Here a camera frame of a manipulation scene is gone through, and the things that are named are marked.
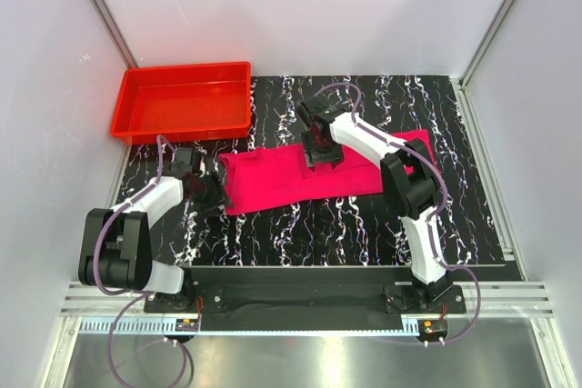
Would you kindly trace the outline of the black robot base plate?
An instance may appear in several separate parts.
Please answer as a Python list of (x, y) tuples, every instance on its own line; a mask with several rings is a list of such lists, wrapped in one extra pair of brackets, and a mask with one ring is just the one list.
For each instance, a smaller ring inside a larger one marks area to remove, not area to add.
[(407, 267), (192, 267), (186, 290), (145, 303), (155, 314), (202, 313), (220, 333), (380, 332), (403, 318), (464, 315), (462, 289), (447, 278), (431, 295)]

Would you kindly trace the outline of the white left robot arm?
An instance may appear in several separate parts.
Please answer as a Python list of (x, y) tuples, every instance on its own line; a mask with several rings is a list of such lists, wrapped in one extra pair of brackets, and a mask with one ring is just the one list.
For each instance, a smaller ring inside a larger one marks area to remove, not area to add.
[(183, 267), (156, 261), (151, 229), (171, 209), (189, 201), (198, 216), (219, 215), (230, 199), (214, 160), (179, 147), (172, 160), (138, 192), (86, 216), (78, 280), (105, 295), (147, 293), (177, 312), (197, 303), (196, 287)]

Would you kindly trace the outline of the pink t shirt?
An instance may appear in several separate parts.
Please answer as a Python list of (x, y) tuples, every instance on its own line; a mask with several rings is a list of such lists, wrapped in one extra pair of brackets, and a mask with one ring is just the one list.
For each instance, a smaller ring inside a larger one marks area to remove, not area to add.
[[(433, 163), (425, 131), (396, 137), (423, 141)], [(304, 148), (300, 144), (222, 154), (226, 166), (226, 193), (233, 203), (226, 208), (227, 213), (249, 214), (301, 201), (382, 194), (379, 169), (346, 146), (343, 152), (342, 164), (335, 168), (331, 164), (318, 164), (315, 169), (306, 166)]]

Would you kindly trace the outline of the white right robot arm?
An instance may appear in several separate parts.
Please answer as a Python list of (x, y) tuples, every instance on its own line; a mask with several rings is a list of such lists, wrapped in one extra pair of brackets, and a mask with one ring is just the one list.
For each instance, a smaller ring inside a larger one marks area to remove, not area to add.
[(437, 215), (446, 203), (446, 186), (426, 144), (381, 131), (345, 105), (331, 105), (319, 96), (300, 102), (296, 112), (306, 126), (301, 138), (308, 168), (338, 166), (346, 146), (379, 169), (387, 210), (400, 219), (411, 253), (412, 284), (396, 307), (435, 311), (452, 282), (437, 246)]

